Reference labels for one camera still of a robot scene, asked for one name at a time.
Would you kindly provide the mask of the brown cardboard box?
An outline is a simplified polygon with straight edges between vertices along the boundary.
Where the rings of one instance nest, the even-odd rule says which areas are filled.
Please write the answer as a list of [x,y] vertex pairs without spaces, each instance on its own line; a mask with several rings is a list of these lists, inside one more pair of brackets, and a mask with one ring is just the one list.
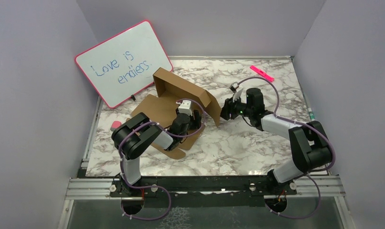
[[131,116],[140,112],[145,113],[152,121],[161,126],[170,126],[176,118],[176,101],[192,99],[198,102],[205,112],[213,119],[215,126],[220,125],[221,107],[216,98],[207,90],[159,68],[153,73],[157,96],[147,95],[132,111]]

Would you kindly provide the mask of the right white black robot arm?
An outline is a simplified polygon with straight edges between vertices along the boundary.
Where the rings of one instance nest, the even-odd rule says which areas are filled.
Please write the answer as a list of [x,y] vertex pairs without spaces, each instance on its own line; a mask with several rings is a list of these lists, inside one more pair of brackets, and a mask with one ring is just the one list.
[[313,169],[333,161],[333,153],[324,129],[318,121],[300,124],[265,109],[263,93],[258,88],[246,90],[246,102],[242,102],[242,89],[231,86],[233,96],[225,100],[220,117],[224,120],[241,116],[250,126],[281,136],[290,142],[291,159],[270,170],[266,175],[266,190],[277,194],[286,183]]

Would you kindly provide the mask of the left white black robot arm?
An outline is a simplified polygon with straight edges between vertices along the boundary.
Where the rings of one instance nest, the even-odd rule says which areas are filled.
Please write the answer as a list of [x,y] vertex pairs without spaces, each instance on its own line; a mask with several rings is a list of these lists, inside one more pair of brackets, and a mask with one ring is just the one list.
[[177,111],[170,127],[164,128],[141,112],[116,128],[111,138],[120,155],[123,191],[129,196],[140,191],[140,156],[151,144],[172,151],[187,139],[190,130],[198,131],[202,127],[201,119],[198,110],[193,110],[192,114]]

